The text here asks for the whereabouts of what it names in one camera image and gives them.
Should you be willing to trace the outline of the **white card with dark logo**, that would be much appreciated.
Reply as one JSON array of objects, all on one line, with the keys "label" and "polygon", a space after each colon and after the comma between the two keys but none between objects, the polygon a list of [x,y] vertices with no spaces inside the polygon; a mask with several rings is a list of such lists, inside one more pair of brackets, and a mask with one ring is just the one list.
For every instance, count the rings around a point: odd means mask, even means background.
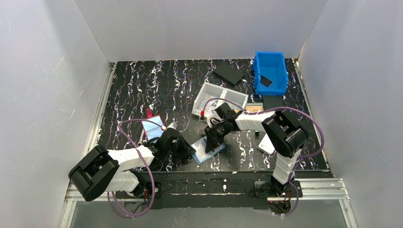
[{"label": "white card with dark logo", "polygon": [[198,157],[206,156],[206,142],[204,139],[200,139],[192,144],[192,148],[195,150],[195,155]]}]

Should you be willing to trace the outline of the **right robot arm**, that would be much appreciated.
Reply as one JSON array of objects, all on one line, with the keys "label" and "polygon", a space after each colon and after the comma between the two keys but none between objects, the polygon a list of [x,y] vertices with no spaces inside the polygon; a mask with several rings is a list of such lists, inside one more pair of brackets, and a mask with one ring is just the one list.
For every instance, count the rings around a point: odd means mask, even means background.
[{"label": "right robot arm", "polygon": [[282,108],[278,111],[250,113],[235,111],[227,103],[215,109],[218,123],[204,129],[206,151],[218,148],[226,135],[235,131],[265,132],[277,152],[275,169],[270,178],[270,190],[283,191],[294,179],[293,169],[304,148],[309,133],[296,118]]}]

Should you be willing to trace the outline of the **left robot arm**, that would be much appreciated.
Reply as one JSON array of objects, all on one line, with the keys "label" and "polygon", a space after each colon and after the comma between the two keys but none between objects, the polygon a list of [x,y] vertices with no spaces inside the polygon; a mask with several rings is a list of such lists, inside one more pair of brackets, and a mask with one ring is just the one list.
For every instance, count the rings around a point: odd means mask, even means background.
[{"label": "left robot arm", "polygon": [[137,148],[107,150],[95,146],[68,173],[70,181],[85,201],[93,201],[105,192],[126,191],[135,194],[150,191],[151,182],[135,171],[173,160],[187,160],[196,150],[173,125],[159,133],[146,134]]}]

